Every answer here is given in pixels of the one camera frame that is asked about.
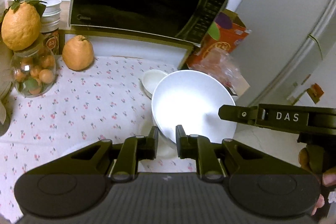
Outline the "person's right hand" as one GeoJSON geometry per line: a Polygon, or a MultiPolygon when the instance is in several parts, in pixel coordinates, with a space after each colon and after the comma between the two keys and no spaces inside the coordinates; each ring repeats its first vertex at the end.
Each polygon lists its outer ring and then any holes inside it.
{"type": "MultiPolygon", "coordinates": [[[[308,172],[312,173],[313,171],[310,168],[310,159],[306,148],[303,148],[298,154],[298,162],[302,169],[307,170],[308,172]]],[[[335,167],[332,169],[327,170],[320,179],[323,186],[335,186],[335,167]]],[[[314,209],[311,215],[315,215],[316,211],[322,208],[325,204],[325,199],[323,195],[319,195],[319,198],[314,206],[314,209]]]]}

